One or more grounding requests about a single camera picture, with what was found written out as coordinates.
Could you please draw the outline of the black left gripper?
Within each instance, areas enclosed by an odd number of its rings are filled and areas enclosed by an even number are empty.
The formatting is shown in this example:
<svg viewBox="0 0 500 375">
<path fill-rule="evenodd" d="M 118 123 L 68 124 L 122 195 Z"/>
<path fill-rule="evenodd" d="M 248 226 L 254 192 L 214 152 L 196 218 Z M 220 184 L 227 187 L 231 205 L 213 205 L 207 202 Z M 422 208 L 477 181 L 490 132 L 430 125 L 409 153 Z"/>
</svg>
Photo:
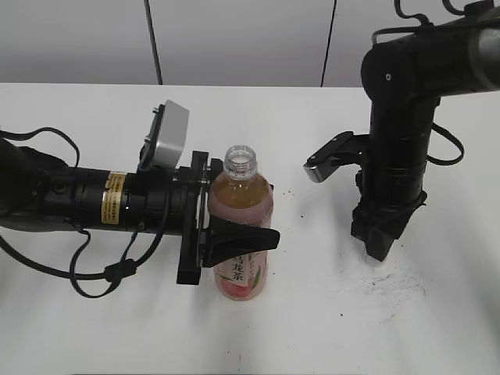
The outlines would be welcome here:
<svg viewBox="0 0 500 375">
<path fill-rule="evenodd" d="M 205 228 L 206 199 L 212 182 L 208 152 L 192 152 L 186 188 L 184 222 L 176 283 L 199 285 L 202 267 L 212 268 L 232 258 L 274 250 L 280 232 L 211 216 Z"/>
</svg>

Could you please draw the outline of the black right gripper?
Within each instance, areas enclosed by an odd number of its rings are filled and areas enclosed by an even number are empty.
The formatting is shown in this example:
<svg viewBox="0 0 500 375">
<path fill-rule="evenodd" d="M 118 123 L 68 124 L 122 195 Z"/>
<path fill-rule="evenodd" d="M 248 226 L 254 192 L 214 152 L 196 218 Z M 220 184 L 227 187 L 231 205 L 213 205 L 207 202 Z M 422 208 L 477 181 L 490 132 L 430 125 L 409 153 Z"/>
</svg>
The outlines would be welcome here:
<svg viewBox="0 0 500 375">
<path fill-rule="evenodd" d="M 361 199 L 353 211 L 354 224 L 362 231 L 356 237 L 367 239 L 366 253 L 384 261 L 395 239 L 400 238 L 411 215 L 425 204 L 423 175 L 427 165 L 412 168 L 378 168 L 371 163 L 360 166 L 355 183 Z"/>
</svg>

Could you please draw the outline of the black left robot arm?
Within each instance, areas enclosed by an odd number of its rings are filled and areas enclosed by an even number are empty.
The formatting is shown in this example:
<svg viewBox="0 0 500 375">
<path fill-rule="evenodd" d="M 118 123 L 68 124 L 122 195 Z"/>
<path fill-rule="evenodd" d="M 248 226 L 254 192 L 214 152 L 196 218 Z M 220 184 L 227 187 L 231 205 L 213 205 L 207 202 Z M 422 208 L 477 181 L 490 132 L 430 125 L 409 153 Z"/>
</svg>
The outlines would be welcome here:
<svg viewBox="0 0 500 375">
<path fill-rule="evenodd" d="M 193 152 L 191 165 L 134 173 L 69 166 L 24 145 L 21 134 L 1 134 L 1 225 L 26 232 L 92 230 L 181 238 L 177 283 L 196 285 L 204 268 L 275 249 L 280 235 L 257 225 L 205 213 L 219 159 Z"/>
</svg>

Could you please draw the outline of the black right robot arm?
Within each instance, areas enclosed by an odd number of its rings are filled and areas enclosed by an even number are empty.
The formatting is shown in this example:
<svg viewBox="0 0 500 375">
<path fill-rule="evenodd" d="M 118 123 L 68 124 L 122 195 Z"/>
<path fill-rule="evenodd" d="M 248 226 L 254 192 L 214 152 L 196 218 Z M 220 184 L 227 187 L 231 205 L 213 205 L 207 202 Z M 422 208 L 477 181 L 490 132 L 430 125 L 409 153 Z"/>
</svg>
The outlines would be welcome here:
<svg viewBox="0 0 500 375">
<path fill-rule="evenodd" d="M 440 100 L 499 88 L 499 8 L 493 2 L 472 2 L 449 23 L 395 33 L 394 40 L 373 43 L 361 68 L 372 105 L 351 232 L 379 261 L 426 199 L 423 175 Z"/>
</svg>

